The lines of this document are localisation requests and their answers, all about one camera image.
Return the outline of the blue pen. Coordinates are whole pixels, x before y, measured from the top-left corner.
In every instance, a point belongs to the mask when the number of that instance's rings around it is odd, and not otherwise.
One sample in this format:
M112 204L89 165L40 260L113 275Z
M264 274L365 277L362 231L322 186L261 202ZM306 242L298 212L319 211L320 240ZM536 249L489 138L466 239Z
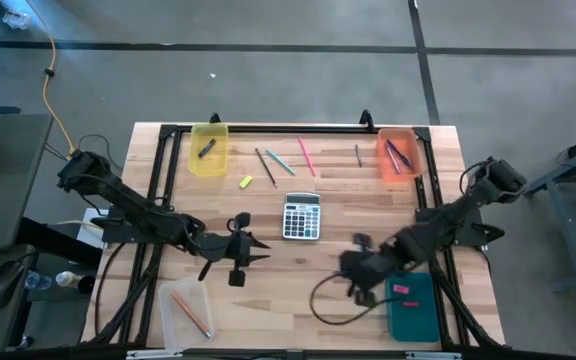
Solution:
M389 139L387 139L386 142L387 142L388 147L391 150L393 150L399 156L399 158L403 161L403 163L407 167L412 168L412 164L411 164L410 160L401 151L398 150L396 145Z

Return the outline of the black pencil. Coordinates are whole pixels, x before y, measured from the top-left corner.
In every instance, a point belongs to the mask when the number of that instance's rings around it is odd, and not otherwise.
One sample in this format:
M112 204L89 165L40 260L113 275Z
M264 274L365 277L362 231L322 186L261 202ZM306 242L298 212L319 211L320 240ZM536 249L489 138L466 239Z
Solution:
M270 171L270 169L269 169L266 161L264 160L263 156L261 155L261 152L259 151L258 148L255 148L254 150L255 150L255 153L256 153L257 157L259 158L259 160L260 160L260 162L261 162L261 164L262 164L262 166L263 166L263 168L264 168L264 170L265 170L268 178L270 179L273 187L274 187L274 188L278 188L278 187L277 187L276 180L275 180L274 176L272 175L272 173L271 173L271 171Z

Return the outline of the black aluminium table frame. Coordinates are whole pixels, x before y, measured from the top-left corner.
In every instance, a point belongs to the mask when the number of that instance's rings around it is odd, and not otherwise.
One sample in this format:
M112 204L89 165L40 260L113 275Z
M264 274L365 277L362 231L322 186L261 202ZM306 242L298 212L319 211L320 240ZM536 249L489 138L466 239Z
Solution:
M316 170L313 177L297 140L301 136ZM242 287L228 284L232 263L211 266L200 281L205 263L172 247L163 251L157 282L194 277L208 292L215 338L203 349L275 351L404 351L407 344L393 339L384 308L364 313L347 294L348 284L333 279L339 254L353 248L352 235L363 232L375 243L414 220L418 205L412 180L382 180L376 151L377 137L362 125L231 124L227 174L198 177L188 170L190 143L167 145L165 165L177 168L171 203L179 212L203 221L210 231L224 233L228 219L251 214L251 232L271 255L246 269ZM355 156L358 144L363 167ZM258 148L277 187L259 158ZM290 165L290 175L266 153L275 152ZM239 183L252 176L250 185ZM284 197L289 192L314 192L321 197L321 237L314 242L286 240L280 233Z

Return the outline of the pink pencil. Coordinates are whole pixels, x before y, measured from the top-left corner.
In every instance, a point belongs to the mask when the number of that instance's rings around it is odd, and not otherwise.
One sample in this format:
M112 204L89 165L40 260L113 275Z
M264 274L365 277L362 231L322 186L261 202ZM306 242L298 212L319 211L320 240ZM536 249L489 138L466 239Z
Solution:
M306 144L305 144L303 138L302 138L301 136L298 136L297 140L298 140L299 145L300 145L300 147L301 147L301 149L302 149L302 153L303 153L303 155L304 155L304 158L305 158L305 160L306 160L307 166L308 166L308 168L309 168L312 176L313 176L313 177L316 177L316 175L317 175L317 174L316 174L316 170L315 170L314 164L313 164L313 162L312 162L311 155L310 155L310 153L309 153L309 151L308 151L308 149L307 149L307 147L306 147Z

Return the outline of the clear plastic bin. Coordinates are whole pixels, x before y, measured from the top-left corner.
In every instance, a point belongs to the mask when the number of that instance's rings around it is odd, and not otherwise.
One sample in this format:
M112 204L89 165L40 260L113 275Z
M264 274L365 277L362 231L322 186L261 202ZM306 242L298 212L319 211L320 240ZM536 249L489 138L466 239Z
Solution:
M174 291L192 311L207 325L213 337L207 339L195 327L170 295ZM202 282L194 277L167 282L158 291L165 349L170 353L202 347L216 336L208 292Z

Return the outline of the translucent purple pen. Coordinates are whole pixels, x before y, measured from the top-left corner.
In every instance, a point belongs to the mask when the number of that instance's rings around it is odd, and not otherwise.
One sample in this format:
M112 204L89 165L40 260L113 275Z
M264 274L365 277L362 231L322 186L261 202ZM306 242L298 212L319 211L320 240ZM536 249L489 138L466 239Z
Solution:
M394 168L395 173L396 173L397 175L400 175L400 174L401 174L401 170L400 170L400 167L399 167L399 165L398 165L398 163L397 163L397 161L396 161L396 159L395 159L395 157L394 157L394 153L393 153L393 151L392 151L392 148L390 147L390 145L387 145L387 144L386 144L385 148L386 148L386 151L387 151L387 153L388 153L388 155L389 155L389 158L390 158L390 161L391 161L391 163L392 163L392 165L393 165L393 168Z

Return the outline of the orange translucent plastic bin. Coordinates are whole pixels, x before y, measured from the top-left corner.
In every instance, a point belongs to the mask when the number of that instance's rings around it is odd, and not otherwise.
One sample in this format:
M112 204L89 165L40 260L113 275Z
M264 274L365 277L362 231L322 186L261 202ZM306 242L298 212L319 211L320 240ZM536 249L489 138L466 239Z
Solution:
M412 168L407 167L399 156L392 150L401 170L400 175L395 173L385 148L387 139L391 140L398 150L410 160ZM414 180L423 172L423 164L419 154L417 136L412 129L387 128L379 130L377 133L376 151L381 178L386 183Z

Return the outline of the silver desk calculator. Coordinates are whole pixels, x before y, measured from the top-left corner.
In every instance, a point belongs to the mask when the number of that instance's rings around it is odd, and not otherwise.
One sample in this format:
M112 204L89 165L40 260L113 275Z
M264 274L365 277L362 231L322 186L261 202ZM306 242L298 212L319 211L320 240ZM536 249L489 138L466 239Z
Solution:
M321 235L321 197L314 193L287 193L282 236L286 240L317 241Z

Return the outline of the teal pencil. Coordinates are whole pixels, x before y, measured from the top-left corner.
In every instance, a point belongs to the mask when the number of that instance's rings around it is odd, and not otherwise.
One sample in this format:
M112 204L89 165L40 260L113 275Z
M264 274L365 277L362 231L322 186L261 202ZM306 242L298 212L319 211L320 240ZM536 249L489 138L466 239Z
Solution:
M284 160L282 160L275 152L273 152L269 148L266 148L265 151L270 158L272 158L274 161L276 161L290 175L296 176L295 170L290 165L288 165Z

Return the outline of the grey desk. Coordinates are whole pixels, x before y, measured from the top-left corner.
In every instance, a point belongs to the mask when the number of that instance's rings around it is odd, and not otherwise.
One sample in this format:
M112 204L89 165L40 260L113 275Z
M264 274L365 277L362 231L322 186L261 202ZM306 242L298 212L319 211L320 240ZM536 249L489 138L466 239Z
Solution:
M0 115L0 249L15 243L51 126L48 115Z

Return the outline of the red-orange pencil with eraser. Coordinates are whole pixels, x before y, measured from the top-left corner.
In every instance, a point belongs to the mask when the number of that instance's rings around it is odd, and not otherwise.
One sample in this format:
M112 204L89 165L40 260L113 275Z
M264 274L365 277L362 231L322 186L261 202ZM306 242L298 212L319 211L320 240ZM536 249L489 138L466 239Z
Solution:
M207 339L211 339L213 335L207 325L192 311L192 309L181 298L181 296L174 291L171 291L170 295L177 303L177 305L182 309L182 311L188 316L195 327L202 333L202 335Z

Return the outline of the clear water bottle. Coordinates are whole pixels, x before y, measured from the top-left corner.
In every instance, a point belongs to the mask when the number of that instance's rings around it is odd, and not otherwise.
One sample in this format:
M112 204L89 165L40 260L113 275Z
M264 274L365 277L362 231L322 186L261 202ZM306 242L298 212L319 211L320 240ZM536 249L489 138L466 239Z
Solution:
M28 271L24 287L29 290L47 290L52 286L52 278L35 271Z

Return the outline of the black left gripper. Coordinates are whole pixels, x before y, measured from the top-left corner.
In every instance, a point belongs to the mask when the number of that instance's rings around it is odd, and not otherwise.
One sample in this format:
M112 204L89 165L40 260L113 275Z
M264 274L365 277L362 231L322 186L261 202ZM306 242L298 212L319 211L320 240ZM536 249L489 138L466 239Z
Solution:
M245 231L250 221L251 214L242 212L228 221L228 224L232 224L232 229L228 236L216 233L202 234L202 256L206 259L206 264L202 268L202 279L205 279L213 263L222 259L230 259L234 261L234 268L229 272L228 284L230 286L244 286L246 274L242 268L271 256L250 256L251 246L270 249L270 246Z

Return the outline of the black computer mouse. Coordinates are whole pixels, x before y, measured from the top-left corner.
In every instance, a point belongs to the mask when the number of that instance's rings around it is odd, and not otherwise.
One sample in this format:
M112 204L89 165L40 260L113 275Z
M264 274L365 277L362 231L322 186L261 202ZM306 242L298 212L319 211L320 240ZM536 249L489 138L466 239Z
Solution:
M24 265L20 260L6 261L0 265L0 309L11 301L23 273Z

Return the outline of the yellow translucent plastic bin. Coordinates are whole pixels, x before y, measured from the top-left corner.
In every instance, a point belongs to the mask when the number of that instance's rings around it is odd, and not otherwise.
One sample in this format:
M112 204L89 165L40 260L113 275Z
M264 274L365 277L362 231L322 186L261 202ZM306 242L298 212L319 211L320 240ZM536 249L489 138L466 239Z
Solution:
M203 157L200 150L215 138L216 144ZM195 124L191 128L188 170L200 177L225 176L228 167L229 129L224 123Z

